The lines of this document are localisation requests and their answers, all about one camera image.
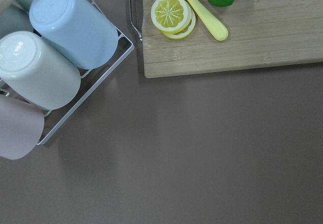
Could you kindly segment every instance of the white metal rack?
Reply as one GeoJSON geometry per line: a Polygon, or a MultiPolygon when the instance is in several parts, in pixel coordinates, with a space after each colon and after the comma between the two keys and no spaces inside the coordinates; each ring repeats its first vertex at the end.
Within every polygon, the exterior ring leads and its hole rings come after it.
{"type": "MultiPolygon", "coordinates": [[[[102,11],[94,2],[88,0],[101,13],[102,11]]],[[[105,80],[116,67],[133,51],[134,44],[118,28],[119,43],[114,56],[103,66],[93,70],[81,70],[81,87],[74,99],[66,106],[50,111],[44,111],[45,125],[41,138],[37,145],[45,144],[84,100],[105,80]]],[[[13,89],[0,79],[0,94],[7,97],[23,99],[13,89]]]]}

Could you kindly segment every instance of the yellow lemon slice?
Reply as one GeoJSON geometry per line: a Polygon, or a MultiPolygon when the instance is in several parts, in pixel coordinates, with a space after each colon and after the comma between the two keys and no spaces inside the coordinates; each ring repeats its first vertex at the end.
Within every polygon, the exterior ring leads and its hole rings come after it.
{"type": "Polygon", "coordinates": [[[196,16],[195,16],[195,13],[192,9],[191,9],[191,13],[192,13],[192,19],[189,22],[188,26],[184,28],[184,30],[182,30],[178,33],[174,33],[174,34],[162,31],[162,34],[165,37],[168,37],[170,39],[182,39],[184,37],[187,37],[189,34],[191,34],[191,32],[193,31],[195,24],[196,24],[196,16]]]}
{"type": "Polygon", "coordinates": [[[156,0],[150,11],[155,27],[167,33],[182,31],[191,21],[191,8],[185,0],[156,0]]]}

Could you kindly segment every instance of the yellow knife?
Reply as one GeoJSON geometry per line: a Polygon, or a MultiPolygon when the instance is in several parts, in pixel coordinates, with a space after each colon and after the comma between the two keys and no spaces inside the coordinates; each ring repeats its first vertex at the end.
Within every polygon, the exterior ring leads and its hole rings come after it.
{"type": "Polygon", "coordinates": [[[227,39],[229,35],[227,28],[207,8],[205,8],[200,1],[187,0],[187,2],[192,6],[201,21],[216,40],[223,41],[227,39]]]}

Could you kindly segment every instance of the gray tabletop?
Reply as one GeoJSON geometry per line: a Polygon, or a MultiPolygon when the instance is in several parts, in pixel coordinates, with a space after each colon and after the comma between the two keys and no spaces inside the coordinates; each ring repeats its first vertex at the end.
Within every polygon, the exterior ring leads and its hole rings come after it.
{"type": "Polygon", "coordinates": [[[323,223],[322,63],[146,79],[128,0],[95,1],[136,49],[0,158],[0,223],[323,223]]]}

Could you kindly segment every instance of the cutting board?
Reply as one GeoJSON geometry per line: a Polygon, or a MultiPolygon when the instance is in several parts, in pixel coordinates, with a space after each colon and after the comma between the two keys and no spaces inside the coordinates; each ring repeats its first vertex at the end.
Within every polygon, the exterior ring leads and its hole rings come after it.
{"type": "Polygon", "coordinates": [[[199,19],[188,37],[164,37],[150,18],[154,1],[143,0],[147,78],[323,62],[323,0],[235,0],[226,8],[200,0],[228,28],[222,42],[199,19]]]}

